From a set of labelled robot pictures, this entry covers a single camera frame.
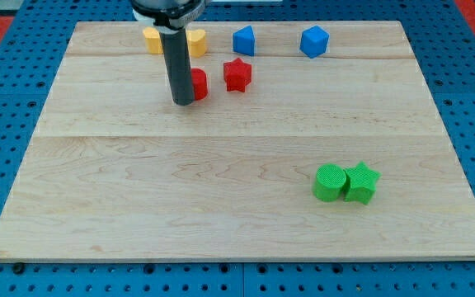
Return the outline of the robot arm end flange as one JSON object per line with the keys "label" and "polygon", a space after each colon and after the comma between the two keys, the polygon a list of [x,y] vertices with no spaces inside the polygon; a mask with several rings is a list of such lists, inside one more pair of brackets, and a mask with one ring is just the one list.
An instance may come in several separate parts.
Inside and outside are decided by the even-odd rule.
{"label": "robot arm end flange", "polygon": [[134,17],[148,26],[178,31],[197,19],[210,0],[130,0]]}

